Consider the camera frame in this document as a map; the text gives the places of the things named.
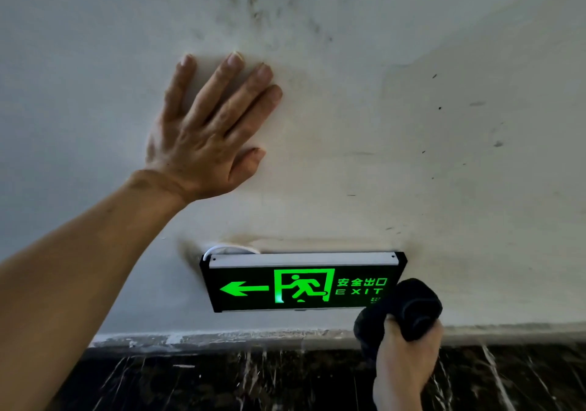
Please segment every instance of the black sign panel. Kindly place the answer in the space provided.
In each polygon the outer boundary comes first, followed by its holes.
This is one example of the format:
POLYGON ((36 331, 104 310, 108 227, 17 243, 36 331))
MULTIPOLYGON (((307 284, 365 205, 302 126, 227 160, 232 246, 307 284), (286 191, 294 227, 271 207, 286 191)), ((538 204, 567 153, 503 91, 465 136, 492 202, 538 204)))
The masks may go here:
POLYGON ((407 263, 210 267, 201 261, 215 312, 365 307, 392 289, 407 263))

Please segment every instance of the running man icon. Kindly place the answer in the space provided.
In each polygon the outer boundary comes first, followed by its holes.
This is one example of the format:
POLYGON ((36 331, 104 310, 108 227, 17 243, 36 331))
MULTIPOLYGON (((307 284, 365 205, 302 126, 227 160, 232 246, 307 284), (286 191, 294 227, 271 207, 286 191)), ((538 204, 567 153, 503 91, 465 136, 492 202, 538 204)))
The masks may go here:
POLYGON ((321 296, 323 301, 329 301, 330 291, 332 289, 333 274, 335 269, 276 269, 275 270, 275 303, 284 303, 282 299, 282 291, 284 289, 295 289, 297 291, 292 295, 291 298, 297 299, 297 302, 305 302, 302 298, 299 298, 302 294, 307 296, 321 296), (291 275, 292 283, 282 284, 283 274, 291 275), (320 282, 316 279, 302 279, 299 274, 326 274, 326 281, 324 283, 323 290, 314 291, 313 288, 319 288, 320 282))

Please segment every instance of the white wall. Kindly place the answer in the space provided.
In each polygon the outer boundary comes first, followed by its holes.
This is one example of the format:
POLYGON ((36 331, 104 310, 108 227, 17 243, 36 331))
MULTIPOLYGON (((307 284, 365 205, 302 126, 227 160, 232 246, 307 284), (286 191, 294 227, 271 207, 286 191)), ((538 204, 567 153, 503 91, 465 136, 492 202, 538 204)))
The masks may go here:
POLYGON ((405 276, 436 290, 447 325, 585 321, 585 8, 0 0, 0 253, 141 166, 182 53, 198 55, 203 79, 238 49, 272 64, 285 92, 255 138, 268 149, 262 169, 169 224, 98 340, 351 329, 355 310, 214 314, 182 249, 226 239, 273 252, 405 251, 405 276))

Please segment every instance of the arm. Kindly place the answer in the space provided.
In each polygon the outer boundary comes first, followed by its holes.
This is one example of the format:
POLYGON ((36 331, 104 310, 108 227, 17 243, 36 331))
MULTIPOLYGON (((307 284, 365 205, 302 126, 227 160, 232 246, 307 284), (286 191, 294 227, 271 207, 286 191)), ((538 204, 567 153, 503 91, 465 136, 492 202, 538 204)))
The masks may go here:
POLYGON ((0 264, 0 409, 43 409, 98 331, 128 274, 165 224, 192 201, 250 178, 264 151, 240 148, 281 99, 261 65, 218 110, 244 68, 232 54, 180 112, 196 69, 177 65, 146 167, 116 192, 0 264))
POLYGON ((437 320, 421 339, 407 342, 397 322, 387 316, 373 386, 378 411, 421 411, 421 391, 436 367, 442 335, 437 320))

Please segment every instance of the marble tile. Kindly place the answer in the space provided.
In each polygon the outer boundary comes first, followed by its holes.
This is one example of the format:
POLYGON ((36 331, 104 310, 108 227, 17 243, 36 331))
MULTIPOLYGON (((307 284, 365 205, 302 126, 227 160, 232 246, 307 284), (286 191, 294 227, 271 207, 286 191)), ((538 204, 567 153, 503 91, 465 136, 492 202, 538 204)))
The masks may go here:
MULTIPOLYGON (((424 410, 586 410, 586 347, 444 348, 424 410)), ((274 351, 88 359, 50 411, 375 410, 358 351, 274 351)))

